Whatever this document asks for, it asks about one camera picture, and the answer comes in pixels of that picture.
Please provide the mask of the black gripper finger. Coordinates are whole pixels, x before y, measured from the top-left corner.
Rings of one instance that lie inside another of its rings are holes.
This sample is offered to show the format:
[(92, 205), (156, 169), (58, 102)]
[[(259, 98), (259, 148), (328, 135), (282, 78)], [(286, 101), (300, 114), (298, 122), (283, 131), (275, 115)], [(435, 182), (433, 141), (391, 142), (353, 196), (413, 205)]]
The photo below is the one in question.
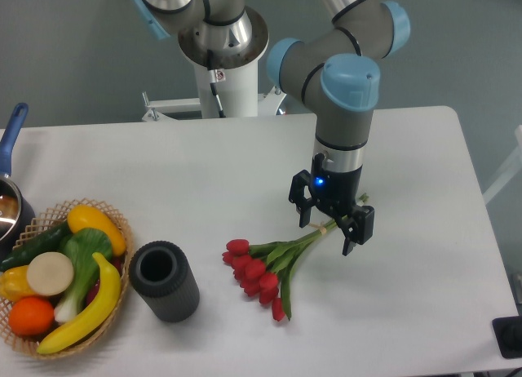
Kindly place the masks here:
[(304, 228), (309, 225), (312, 208), (315, 200), (305, 196), (305, 190), (309, 187), (311, 175), (308, 171), (302, 170), (294, 175), (290, 185), (289, 202), (295, 204), (299, 214), (299, 227)]
[(363, 245), (373, 236), (374, 217), (372, 206), (358, 205), (353, 205), (347, 214), (334, 217), (345, 237), (342, 255), (348, 256), (355, 245)]

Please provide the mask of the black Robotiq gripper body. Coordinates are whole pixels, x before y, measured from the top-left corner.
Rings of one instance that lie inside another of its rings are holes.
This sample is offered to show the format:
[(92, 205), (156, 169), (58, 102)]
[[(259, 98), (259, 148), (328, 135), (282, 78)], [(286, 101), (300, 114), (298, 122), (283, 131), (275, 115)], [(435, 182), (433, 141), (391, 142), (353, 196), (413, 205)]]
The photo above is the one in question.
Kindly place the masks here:
[(312, 173), (308, 184), (311, 197), (307, 200), (306, 213), (310, 218), (313, 206), (331, 218), (352, 217), (356, 211), (356, 192), (362, 167), (349, 172), (327, 171), (323, 153), (312, 159)]

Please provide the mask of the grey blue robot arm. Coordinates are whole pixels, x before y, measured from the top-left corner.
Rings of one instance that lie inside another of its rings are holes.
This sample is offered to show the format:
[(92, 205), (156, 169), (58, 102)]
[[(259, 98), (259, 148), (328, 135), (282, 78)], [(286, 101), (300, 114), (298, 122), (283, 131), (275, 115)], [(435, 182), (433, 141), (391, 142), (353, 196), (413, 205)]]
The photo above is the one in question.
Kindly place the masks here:
[(197, 78), (204, 118), (255, 117), (268, 101), (258, 92), (258, 62), (272, 84), (316, 115), (312, 165), (292, 179), (289, 200), (299, 223), (312, 209), (328, 215), (352, 251), (373, 234), (374, 209), (356, 192), (378, 102), (378, 60), (410, 35), (396, 2), (322, 0), (332, 29), (312, 42), (294, 38), (270, 45), (263, 17), (245, 0), (132, 0), (158, 38), (175, 37)]

